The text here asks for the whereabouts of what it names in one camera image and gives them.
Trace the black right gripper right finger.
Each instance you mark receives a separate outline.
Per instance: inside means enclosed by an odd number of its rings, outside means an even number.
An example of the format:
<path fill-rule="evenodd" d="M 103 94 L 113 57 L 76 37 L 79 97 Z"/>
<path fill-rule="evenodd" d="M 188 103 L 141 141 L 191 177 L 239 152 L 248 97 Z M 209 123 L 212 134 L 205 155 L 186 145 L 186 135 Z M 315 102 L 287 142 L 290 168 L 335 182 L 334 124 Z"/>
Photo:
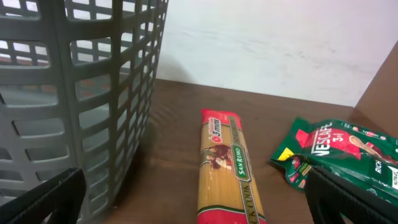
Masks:
<path fill-rule="evenodd" d="M 322 167 L 307 176 L 305 196 L 314 223 L 397 224 L 397 207 Z"/>

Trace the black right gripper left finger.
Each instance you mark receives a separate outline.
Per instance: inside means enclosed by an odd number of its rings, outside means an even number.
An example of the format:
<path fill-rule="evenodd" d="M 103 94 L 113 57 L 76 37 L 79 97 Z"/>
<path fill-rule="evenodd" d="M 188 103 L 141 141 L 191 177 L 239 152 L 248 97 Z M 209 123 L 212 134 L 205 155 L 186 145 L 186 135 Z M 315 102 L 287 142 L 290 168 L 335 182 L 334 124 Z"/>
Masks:
<path fill-rule="evenodd" d="M 1 206 L 1 224 L 75 224 L 86 194 L 81 168 L 69 168 Z"/>

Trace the San Remo spaghetti packet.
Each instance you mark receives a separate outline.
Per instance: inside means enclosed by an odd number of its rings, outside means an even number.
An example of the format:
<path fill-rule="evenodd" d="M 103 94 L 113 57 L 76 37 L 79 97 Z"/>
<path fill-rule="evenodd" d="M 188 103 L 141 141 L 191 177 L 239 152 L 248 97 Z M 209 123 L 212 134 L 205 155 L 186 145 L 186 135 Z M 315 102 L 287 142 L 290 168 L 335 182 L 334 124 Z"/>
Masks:
<path fill-rule="evenodd" d="M 266 224 L 240 117 L 202 110 L 198 224 Z"/>

